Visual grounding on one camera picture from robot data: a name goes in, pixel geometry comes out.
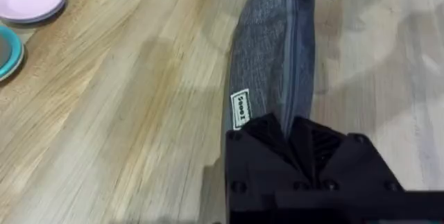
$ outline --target teal bowl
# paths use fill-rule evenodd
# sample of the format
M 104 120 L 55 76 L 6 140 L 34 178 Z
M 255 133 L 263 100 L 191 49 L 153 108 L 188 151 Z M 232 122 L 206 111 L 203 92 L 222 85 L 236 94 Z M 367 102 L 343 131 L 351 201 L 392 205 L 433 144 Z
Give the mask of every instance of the teal bowl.
M 10 55 L 6 62 L 0 67 L 0 80 L 8 77 L 19 65 L 23 58 L 23 44 L 19 36 L 11 29 L 0 26 L 0 37 L 3 38 L 10 47 Z

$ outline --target gray pouch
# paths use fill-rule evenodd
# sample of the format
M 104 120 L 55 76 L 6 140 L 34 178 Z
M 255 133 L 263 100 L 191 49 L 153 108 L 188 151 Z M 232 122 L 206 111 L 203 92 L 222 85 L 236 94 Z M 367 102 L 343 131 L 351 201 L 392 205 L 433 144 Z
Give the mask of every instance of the gray pouch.
M 231 50 L 224 133 L 273 114 L 288 136 L 308 118 L 314 83 L 314 0 L 247 0 Z

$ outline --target zipper track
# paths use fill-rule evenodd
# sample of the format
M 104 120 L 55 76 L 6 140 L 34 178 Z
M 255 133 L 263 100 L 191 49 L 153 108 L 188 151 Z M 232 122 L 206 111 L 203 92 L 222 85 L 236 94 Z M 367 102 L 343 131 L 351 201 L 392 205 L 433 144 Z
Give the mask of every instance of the zipper track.
M 297 62 L 294 59 L 294 53 L 297 51 L 297 40 L 298 40 L 298 18 L 296 15 L 296 9 L 298 7 L 298 0 L 286 0 L 287 8 L 290 8 L 287 15 L 287 36 L 285 38 L 284 45 L 284 84 L 282 86 L 284 92 L 284 107 L 281 109 L 281 124 L 282 131 L 284 133 L 285 139 L 290 135 L 291 130 L 291 116 L 293 115 L 294 105 L 295 105 L 295 90 L 294 83 L 296 81 L 297 72 L 295 72 L 295 67 Z

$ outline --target screw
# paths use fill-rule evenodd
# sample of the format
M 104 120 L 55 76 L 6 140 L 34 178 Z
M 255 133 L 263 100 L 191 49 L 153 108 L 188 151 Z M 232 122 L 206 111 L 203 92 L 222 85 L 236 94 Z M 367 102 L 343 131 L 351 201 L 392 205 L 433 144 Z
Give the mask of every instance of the screw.
M 360 144 L 365 144 L 367 142 L 367 137 L 364 135 L 355 135 L 355 140 Z
M 339 190 L 339 185 L 333 180 L 325 180 L 323 185 L 329 191 Z

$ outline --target white label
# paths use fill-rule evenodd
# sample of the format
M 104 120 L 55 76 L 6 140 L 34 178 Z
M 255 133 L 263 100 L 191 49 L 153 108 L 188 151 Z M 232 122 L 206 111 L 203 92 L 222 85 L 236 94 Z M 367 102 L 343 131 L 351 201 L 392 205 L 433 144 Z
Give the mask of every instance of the white label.
M 244 89 L 231 95 L 231 106 L 233 109 L 233 130 L 240 130 L 251 119 L 250 91 Z

